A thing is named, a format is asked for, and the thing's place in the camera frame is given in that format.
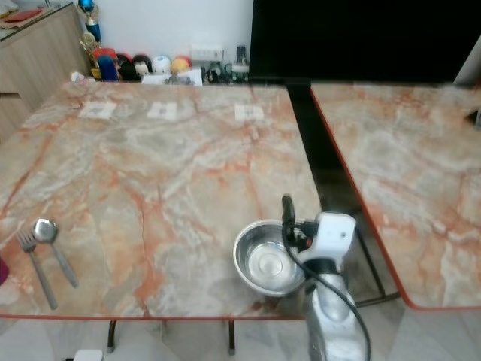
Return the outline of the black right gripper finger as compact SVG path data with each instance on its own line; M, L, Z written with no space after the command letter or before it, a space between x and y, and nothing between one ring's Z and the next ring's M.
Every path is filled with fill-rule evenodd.
M295 216L295 206L293 206L293 200L291 195L284 195L281 198L282 202L282 240L285 245L298 244L298 237L296 237L296 223L298 219Z

